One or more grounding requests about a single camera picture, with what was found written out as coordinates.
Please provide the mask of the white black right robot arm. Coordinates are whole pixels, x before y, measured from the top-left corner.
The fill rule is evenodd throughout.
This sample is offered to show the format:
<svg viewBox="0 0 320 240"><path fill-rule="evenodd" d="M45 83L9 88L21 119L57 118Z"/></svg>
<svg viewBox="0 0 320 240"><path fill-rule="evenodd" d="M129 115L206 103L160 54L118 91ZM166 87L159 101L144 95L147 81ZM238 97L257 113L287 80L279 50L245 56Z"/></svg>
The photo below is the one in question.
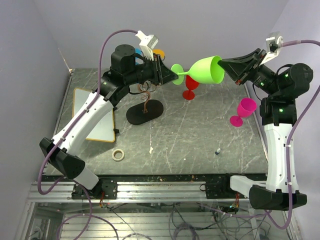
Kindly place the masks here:
<svg viewBox="0 0 320 240"><path fill-rule="evenodd" d="M218 65L237 84L247 81L265 93L259 114L267 140L268 170L264 184L246 176L233 175L220 186L226 198L237 192L246 196L256 210L288 211L307 204L295 176L292 130L298 124L296 99L310 89L314 72L305 63L285 64L283 72L273 72L263 64L265 50L218 61Z"/></svg>

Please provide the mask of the green plastic wine glass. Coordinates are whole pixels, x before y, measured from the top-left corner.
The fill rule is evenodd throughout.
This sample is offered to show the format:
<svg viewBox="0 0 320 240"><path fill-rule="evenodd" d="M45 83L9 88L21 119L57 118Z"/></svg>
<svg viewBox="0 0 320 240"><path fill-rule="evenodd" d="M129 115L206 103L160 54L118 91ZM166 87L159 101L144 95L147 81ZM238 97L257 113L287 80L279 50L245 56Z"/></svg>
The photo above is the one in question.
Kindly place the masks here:
<svg viewBox="0 0 320 240"><path fill-rule="evenodd" d="M176 63L170 70L177 74L178 78L172 82L175 85L180 85L185 76L190 76L200 84L220 84L225 77L224 69L218 64L220 60L222 58L218 55L200 59L188 71L184 71L183 67Z"/></svg>

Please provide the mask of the blue plastic wine glass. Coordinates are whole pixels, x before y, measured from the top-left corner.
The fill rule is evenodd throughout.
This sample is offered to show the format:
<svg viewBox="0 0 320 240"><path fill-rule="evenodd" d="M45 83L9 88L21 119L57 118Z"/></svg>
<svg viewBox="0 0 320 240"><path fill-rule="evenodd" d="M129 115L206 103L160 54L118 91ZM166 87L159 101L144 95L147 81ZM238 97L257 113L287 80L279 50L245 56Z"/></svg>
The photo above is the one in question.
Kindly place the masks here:
<svg viewBox="0 0 320 240"><path fill-rule="evenodd" d="M144 54L139 48L136 48L135 49L135 64L139 65L139 64L142 64L143 62L144 62Z"/></svg>

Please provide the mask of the pink plastic wine glass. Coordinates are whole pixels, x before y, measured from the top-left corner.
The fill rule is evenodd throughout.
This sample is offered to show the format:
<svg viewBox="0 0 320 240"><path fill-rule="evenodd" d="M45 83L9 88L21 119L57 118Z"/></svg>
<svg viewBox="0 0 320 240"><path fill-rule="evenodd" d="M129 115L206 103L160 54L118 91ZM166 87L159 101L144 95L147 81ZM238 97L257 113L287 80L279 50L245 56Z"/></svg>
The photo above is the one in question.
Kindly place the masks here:
<svg viewBox="0 0 320 240"><path fill-rule="evenodd" d="M251 116L256 109L257 103L252 98L243 98L237 107L237 115L230 117L230 124L234 127L241 127L243 119Z"/></svg>

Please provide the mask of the red plastic wine glass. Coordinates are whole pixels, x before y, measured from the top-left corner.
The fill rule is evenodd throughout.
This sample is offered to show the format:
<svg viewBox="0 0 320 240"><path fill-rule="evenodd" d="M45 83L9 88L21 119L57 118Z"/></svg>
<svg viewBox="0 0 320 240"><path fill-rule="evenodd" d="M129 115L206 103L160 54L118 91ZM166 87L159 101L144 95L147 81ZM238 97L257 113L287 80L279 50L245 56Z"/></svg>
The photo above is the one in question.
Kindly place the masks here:
<svg viewBox="0 0 320 240"><path fill-rule="evenodd" d="M195 81L192 77L189 75L186 76L185 78L185 86L187 90L185 90L182 93L182 96L185 100L193 100L195 98L195 93L194 90L200 85L199 82Z"/></svg>

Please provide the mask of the orange plastic wine glass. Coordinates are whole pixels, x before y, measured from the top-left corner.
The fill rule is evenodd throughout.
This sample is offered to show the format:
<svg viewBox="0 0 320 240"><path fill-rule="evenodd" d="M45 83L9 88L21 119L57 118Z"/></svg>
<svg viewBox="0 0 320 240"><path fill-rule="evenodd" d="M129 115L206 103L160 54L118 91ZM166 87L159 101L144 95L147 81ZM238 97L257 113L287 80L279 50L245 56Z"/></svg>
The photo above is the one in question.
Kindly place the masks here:
<svg viewBox="0 0 320 240"><path fill-rule="evenodd" d="M164 60L166 58L165 52L161 49L153 49L153 53L156 55L160 55L162 60Z"/></svg>

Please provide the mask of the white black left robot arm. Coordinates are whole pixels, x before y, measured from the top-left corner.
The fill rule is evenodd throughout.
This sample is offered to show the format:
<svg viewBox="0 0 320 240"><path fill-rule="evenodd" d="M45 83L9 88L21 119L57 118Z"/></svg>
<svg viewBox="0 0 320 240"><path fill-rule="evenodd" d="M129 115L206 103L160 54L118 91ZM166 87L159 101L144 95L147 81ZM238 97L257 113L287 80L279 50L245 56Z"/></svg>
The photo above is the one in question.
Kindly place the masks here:
<svg viewBox="0 0 320 240"><path fill-rule="evenodd" d="M85 194L96 199L102 193L99 178L77 157L77 152L86 137L98 122L130 92L133 84L146 81L159 86L178 79L178 75L166 67L158 54L153 60L141 58L134 47L122 44L111 54L111 66L99 77L98 88L92 91L80 110L54 137L43 138L39 146L48 161L60 173L84 187Z"/></svg>

